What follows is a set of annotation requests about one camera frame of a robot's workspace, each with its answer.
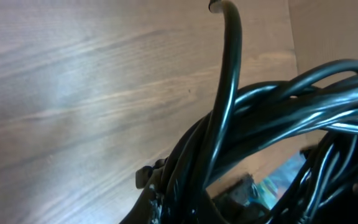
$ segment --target black object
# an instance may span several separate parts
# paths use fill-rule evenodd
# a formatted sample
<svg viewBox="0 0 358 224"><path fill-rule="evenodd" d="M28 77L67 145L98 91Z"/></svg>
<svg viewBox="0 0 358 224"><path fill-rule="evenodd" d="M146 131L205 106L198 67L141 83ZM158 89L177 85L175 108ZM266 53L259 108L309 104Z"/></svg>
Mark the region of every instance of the black object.
<svg viewBox="0 0 358 224"><path fill-rule="evenodd" d="M205 188L243 158L315 129L329 132L308 152L276 206L254 223L324 223L333 209L358 208L358 60L337 60L290 81L237 90L242 40L238 11L229 1L211 1L209 8L223 12L225 19L214 108L183 135L158 173L145 169L153 175L122 223L227 223ZM340 72L357 75L326 88L313 86ZM355 204L343 202L354 197Z"/></svg>

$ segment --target wood grain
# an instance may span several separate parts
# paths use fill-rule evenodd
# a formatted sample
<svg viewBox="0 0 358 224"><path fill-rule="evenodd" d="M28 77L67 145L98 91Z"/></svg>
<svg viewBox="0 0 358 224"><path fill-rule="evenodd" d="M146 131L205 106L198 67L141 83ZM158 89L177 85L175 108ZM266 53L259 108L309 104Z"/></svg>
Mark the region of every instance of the wood grain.
<svg viewBox="0 0 358 224"><path fill-rule="evenodd" d="M341 58L358 59L358 1L289 0L299 73ZM317 83L323 87L352 75L342 73ZM318 142L323 131L306 135Z"/></svg>
<svg viewBox="0 0 358 224"><path fill-rule="evenodd" d="M240 86L295 77L287 1L235 2ZM206 1L0 0L0 223L121 220L140 194L134 172L212 108L223 29ZM260 180L303 143L222 181Z"/></svg>

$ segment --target coiled black cable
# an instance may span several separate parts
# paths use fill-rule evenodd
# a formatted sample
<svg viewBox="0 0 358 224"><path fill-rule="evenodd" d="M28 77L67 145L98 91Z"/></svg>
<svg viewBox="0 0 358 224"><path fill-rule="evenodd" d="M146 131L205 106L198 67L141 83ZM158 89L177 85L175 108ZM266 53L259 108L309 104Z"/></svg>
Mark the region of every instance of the coiled black cable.
<svg viewBox="0 0 358 224"><path fill-rule="evenodd" d="M276 206L258 223L308 223L358 179L358 60L328 62L290 81L262 82L237 91L241 21L229 1L211 1L225 18L221 78L213 110L179 140L162 174L165 223L198 212L205 188L243 158L282 139L329 131ZM337 73L357 75L318 88ZM341 143L348 139L349 146Z"/></svg>

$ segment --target wood panel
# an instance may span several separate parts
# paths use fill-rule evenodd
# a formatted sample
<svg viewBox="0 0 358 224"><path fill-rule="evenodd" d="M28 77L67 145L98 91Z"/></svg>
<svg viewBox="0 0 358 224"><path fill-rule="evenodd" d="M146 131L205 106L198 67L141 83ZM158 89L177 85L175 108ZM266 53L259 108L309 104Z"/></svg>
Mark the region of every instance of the wood panel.
<svg viewBox="0 0 358 224"><path fill-rule="evenodd" d="M294 77L287 1L236 4L240 86ZM0 0L0 223L121 220L140 194L134 172L212 108L223 27L206 1ZM303 142L221 181L260 180Z"/></svg>
<svg viewBox="0 0 358 224"><path fill-rule="evenodd" d="M289 0L296 62L299 73L341 58L358 59L358 1ZM329 77L326 86L348 77ZM322 138L323 131L306 135L308 142Z"/></svg>

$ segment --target cable bundle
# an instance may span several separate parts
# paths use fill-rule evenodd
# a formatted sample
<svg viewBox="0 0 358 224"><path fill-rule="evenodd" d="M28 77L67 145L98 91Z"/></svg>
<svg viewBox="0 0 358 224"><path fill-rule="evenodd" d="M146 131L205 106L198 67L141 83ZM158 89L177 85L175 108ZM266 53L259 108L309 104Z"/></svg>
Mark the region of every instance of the cable bundle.
<svg viewBox="0 0 358 224"><path fill-rule="evenodd" d="M237 90L242 39L238 11L229 1L212 1L209 8L225 18L218 93L213 110L183 135L165 164L162 220L181 223L196 216L205 188L243 158L282 139L323 129L329 132L285 195L257 221L313 222L358 180L358 60L337 60L290 81ZM341 72L355 75L325 88L313 86Z"/></svg>

